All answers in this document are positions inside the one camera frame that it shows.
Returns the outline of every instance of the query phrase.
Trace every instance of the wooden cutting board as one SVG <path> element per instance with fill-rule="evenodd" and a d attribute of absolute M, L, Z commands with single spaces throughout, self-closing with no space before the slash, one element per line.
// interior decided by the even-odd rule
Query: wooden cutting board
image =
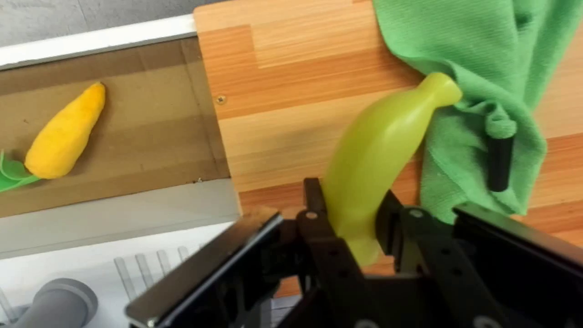
<path fill-rule="evenodd" d="M 241 210 L 302 207 L 345 126 L 418 75 L 385 52 L 367 0 L 238 0 L 194 12 L 203 66 Z M 549 154 L 531 227 L 583 245 L 583 30 L 537 110 Z M 418 161 L 393 192 L 416 201 Z"/>

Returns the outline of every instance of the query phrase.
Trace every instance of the green cloth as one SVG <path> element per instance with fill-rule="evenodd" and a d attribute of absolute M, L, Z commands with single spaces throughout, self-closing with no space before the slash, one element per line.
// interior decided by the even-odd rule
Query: green cloth
<path fill-rule="evenodd" d="M 374 0 L 389 52 L 420 74 L 455 79 L 464 101 L 435 114 L 425 135 L 420 205 L 451 223 L 475 203 L 524 214 L 546 152 L 531 112 L 578 19 L 583 0 Z M 486 185 L 486 135 L 515 135 L 509 188 Z"/>

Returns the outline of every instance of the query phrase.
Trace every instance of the gray cylinder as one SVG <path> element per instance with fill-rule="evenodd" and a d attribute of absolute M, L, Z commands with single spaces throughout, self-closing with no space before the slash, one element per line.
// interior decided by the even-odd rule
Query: gray cylinder
<path fill-rule="evenodd" d="M 96 296 L 88 287 L 72 279 L 56 279 L 37 290 L 14 328 L 83 328 L 96 307 Z"/>

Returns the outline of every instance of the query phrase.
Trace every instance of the yellow corn toy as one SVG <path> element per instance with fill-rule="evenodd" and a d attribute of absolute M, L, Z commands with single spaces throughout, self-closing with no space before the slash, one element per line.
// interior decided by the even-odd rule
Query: yellow corn toy
<path fill-rule="evenodd" d="M 103 106 L 105 86 L 94 83 L 36 135 L 23 166 L 37 179 L 65 177 L 85 150 Z"/>
<path fill-rule="evenodd" d="M 322 179 L 327 219 L 358 265 L 376 259 L 374 214 L 418 148 L 436 108 L 460 101 L 456 84 L 427 75 L 418 88 L 380 99 L 363 110 L 336 146 Z"/>

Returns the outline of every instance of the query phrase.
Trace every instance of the green towel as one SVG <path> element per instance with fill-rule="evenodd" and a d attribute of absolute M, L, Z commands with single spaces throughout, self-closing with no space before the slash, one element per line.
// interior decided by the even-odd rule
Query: green towel
<path fill-rule="evenodd" d="M 451 223 L 469 201 L 524 214 L 546 152 L 531 112 L 580 19 L 583 0 L 374 0 L 389 52 L 455 79 L 464 101 L 431 121 L 420 205 Z M 515 137 L 509 188 L 486 187 L 486 135 Z"/>

